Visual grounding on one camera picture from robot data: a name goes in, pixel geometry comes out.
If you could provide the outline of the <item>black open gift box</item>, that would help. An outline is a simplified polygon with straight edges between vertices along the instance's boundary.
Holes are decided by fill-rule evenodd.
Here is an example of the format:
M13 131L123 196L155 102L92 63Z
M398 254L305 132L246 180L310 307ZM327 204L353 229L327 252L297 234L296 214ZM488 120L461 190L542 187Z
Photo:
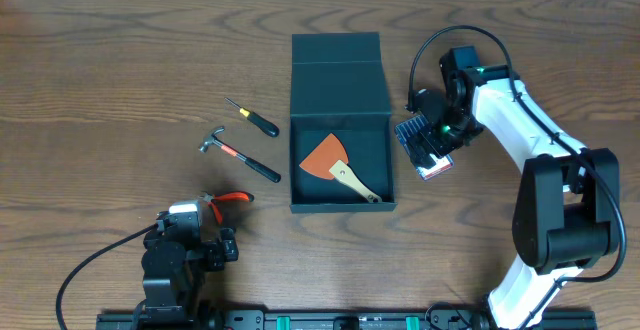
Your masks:
M294 214L391 212L394 194L391 104L376 33L295 34L290 98L290 209ZM330 134L355 175L380 200L370 203L301 162Z

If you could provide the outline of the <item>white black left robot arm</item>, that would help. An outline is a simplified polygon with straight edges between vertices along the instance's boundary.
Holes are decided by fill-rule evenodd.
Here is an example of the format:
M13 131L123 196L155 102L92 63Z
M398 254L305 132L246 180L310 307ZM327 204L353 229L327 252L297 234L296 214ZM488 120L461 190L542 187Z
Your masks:
M141 265L145 299L134 310L133 329L223 329L220 311L200 298L206 275L239 257L235 229L223 226L209 241L191 213L162 212L144 237Z

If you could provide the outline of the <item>red handled pliers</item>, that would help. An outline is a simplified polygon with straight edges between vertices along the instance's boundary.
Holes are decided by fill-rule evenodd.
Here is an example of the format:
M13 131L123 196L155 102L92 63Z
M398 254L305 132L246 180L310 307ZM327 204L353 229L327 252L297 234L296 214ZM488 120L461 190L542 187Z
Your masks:
M223 195L213 195L205 192L201 199L206 203L209 209L213 212L214 218L218 225L224 223L223 213L220 211L218 205L220 203L230 202L253 202L254 196L248 192L237 191Z

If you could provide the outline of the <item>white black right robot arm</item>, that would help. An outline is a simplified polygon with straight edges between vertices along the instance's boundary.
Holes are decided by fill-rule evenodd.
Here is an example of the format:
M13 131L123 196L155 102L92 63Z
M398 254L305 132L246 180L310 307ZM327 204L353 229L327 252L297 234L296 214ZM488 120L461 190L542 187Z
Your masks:
M532 329L552 299L602 257L625 254L619 163L564 132L535 103L510 63L483 66L472 46L439 60L443 93L408 92L407 109L426 123L406 141L411 161L430 169L483 131L521 173L512 220L517 252L487 298L475 328Z

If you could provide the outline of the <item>small claw hammer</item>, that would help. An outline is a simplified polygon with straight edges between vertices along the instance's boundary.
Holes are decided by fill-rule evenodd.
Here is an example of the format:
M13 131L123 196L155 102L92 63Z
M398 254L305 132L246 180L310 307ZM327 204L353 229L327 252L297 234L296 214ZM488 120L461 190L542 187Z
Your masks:
M206 135L203 138L203 141L201 142L201 144L199 145L199 151L202 152L202 153L206 153L211 146L216 146L216 147L220 148L226 154L228 154L228 155L240 160L246 166L248 166L249 168L251 168L255 172L261 174L262 176L264 176L268 180L270 180L270 181L272 181L274 183L279 183L280 182L281 175L279 173L277 173L276 171L274 171L271 168L267 167L266 165L258 162L257 160L255 160L253 158L250 158L250 157L247 157L246 155L242 154L241 152L237 151L236 149L232 148L231 146L229 146L226 143L224 143L223 141L221 141L217 137L217 135L222 133L224 130L225 130L225 127L224 126L220 126L220 127L215 128L208 135Z

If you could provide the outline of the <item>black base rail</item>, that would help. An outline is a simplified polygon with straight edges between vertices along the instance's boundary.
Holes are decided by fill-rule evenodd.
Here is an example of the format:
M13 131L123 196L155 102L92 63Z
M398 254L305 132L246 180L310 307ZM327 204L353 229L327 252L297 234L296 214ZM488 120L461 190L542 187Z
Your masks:
M221 330L465 330L492 329L488 317L469 310L434 308L426 313L320 313L234 310L206 320L179 324L152 322L142 314L137 321L126 314L100 314L97 330L221 329Z

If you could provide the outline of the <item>black yellow screwdriver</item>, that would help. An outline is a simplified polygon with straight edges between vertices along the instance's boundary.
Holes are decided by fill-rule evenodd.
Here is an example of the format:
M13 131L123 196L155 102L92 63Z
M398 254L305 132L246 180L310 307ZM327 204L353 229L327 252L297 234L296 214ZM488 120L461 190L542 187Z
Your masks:
M256 112L240 106L230 98L225 97L225 101L235 107L242 116L267 136L275 138L280 134L279 128L273 122L265 119Z

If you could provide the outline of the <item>blue precision screwdriver set case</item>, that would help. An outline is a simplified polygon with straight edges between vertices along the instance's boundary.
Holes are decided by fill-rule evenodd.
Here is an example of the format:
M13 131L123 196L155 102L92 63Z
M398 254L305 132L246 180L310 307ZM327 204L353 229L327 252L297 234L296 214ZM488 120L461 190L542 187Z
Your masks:
M438 158L426 142L424 130L431 126L423 115L417 115L395 126L394 132L410 162L423 181L442 174L454 166L450 155Z

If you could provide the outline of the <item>orange scraper wooden handle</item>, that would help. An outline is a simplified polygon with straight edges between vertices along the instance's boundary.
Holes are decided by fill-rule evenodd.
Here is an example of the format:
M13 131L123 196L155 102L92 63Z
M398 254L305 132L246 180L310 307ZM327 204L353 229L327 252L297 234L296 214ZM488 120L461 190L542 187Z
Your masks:
M381 203L382 198L369 189L349 166L344 145L333 134L327 135L299 164L306 173L324 180L336 180L358 193L369 203Z

